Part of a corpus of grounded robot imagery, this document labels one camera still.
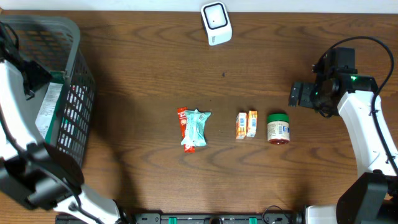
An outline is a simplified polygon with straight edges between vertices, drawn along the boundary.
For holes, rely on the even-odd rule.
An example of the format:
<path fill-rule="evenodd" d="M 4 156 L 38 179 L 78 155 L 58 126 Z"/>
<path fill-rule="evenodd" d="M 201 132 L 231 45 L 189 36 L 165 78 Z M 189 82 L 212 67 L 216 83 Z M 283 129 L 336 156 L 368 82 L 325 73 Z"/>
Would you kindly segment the green lid jar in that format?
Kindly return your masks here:
<path fill-rule="evenodd" d="M 267 141 L 276 145 L 290 142 L 289 116 L 287 114 L 274 113 L 267 117 Z"/>

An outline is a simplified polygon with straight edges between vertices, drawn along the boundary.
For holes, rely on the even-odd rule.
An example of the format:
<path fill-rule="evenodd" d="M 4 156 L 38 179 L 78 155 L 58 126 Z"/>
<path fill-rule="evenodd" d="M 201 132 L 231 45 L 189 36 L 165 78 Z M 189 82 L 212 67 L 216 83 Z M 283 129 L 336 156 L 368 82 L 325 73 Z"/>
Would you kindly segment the orange small box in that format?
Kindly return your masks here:
<path fill-rule="evenodd" d="M 257 131 L 257 111 L 249 111 L 247 120 L 247 133 L 248 138 L 253 138 Z"/>
<path fill-rule="evenodd" d="M 244 139 L 247 135 L 247 113 L 240 112 L 236 118 L 236 139 Z"/>

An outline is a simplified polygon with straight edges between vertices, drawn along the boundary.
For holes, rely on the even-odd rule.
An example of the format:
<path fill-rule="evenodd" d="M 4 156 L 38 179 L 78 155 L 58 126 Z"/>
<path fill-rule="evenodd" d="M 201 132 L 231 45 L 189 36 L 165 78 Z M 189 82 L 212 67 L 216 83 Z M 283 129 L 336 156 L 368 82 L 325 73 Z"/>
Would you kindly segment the mint green snack packet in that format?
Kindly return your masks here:
<path fill-rule="evenodd" d="M 184 132 L 185 136 L 182 139 L 181 145 L 193 147 L 206 146 L 205 124 L 207 119 L 211 116 L 211 112 L 186 110 L 185 115 L 187 123 Z"/>

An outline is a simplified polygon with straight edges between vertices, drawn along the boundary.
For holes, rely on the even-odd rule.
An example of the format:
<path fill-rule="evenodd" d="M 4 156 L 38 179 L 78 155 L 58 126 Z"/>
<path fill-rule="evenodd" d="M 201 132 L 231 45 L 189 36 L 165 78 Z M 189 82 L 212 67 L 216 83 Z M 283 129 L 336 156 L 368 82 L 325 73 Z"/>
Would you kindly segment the red stick sachet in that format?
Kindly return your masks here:
<path fill-rule="evenodd" d="M 178 115 L 178 119 L 179 119 L 179 123 L 180 123 L 182 139 L 185 138 L 185 131 L 186 131 L 186 125 L 187 125 L 187 116 L 185 113 L 186 110 L 187 110 L 187 107 L 177 109 L 177 115 Z M 195 153 L 194 146 L 189 146 L 189 145 L 184 144 L 183 147 L 184 147 L 185 153 Z"/>

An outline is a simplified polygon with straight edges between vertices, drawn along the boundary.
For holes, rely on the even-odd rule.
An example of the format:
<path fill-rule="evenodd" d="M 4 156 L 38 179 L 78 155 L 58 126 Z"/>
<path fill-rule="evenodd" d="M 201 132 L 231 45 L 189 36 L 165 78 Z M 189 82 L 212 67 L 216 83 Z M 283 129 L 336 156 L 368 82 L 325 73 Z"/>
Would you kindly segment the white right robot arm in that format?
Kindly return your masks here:
<path fill-rule="evenodd" d="M 327 50 L 313 65 L 314 83 L 295 82 L 289 106 L 340 116 L 354 150 L 357 181 L 335 205 L 305 208 L 296 223 L 397 223 L 397 148 L 373 77 L 358 74 L 355 51 Z"/>

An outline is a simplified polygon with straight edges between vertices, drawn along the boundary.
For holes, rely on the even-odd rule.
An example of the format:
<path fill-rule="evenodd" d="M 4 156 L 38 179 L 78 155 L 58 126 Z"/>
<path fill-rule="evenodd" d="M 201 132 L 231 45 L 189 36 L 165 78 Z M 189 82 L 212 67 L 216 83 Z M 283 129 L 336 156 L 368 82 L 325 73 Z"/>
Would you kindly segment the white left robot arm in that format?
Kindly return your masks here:
<path fill-rule="evenodd" d="M 24 208 L 128 223 L 85 184 L 96 84 L 65 17 L 1 17 L 1 191 Z"/>

